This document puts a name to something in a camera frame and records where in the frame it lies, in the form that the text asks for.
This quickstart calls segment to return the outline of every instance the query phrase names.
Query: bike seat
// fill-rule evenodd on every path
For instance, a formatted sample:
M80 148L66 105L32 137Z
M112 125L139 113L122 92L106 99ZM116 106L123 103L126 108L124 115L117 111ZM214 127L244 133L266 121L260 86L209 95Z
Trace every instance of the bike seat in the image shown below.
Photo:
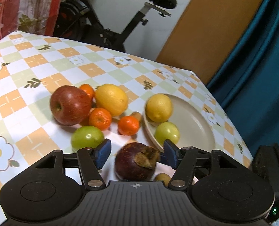
M177 5L176 0L149 0L154 5L165 8L165 9L173 9Z

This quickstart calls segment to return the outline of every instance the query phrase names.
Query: checkered tablecloth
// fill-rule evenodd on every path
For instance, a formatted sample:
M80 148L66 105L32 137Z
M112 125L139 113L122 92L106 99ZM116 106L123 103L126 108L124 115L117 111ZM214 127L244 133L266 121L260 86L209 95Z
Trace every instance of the checkered tablecloth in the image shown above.
M50 151L72 152L70 138L78 126L57 125L49 98L59 86L84 83L119 86L129 98L127 115L142 113L153 94L176 95L208 121L216 149L245 166L252 159L228 116L193 72L81 42L16 31L0 41L0 188ZM134 140L150 143L142 129L135 137L116 130L113 122L104 132L112 141L112 155ZM113 169L113 163L106 169ZM4 219L0 207L0 223Z

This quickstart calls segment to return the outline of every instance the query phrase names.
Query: white wall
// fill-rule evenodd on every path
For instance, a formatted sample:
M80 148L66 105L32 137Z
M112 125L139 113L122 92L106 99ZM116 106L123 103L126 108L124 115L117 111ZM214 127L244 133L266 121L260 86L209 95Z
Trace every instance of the white wall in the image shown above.
M128 22L148 0L91 0L105 28L121 33ZM125 42L126 52L150 60L156 60L168 36L190 0L177 0L175 9L167 10L171 17L163 18L150 10L145 17L146 26L139 24Z

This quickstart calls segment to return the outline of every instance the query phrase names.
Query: red apple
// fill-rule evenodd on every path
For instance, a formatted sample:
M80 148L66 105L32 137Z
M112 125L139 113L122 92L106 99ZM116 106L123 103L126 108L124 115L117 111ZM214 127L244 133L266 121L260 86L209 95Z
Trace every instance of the red apple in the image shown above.
M89 96L80 88L61 86L50 99L54 118L62 125L73 126L80 123L91 109Z

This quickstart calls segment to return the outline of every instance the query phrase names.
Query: red floral curtain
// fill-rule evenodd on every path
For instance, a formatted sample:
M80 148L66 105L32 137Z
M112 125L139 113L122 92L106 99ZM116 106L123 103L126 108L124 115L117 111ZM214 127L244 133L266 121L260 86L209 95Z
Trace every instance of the red floral curtain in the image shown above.
M53 35L61 0L0 0L0 39L15 30Z

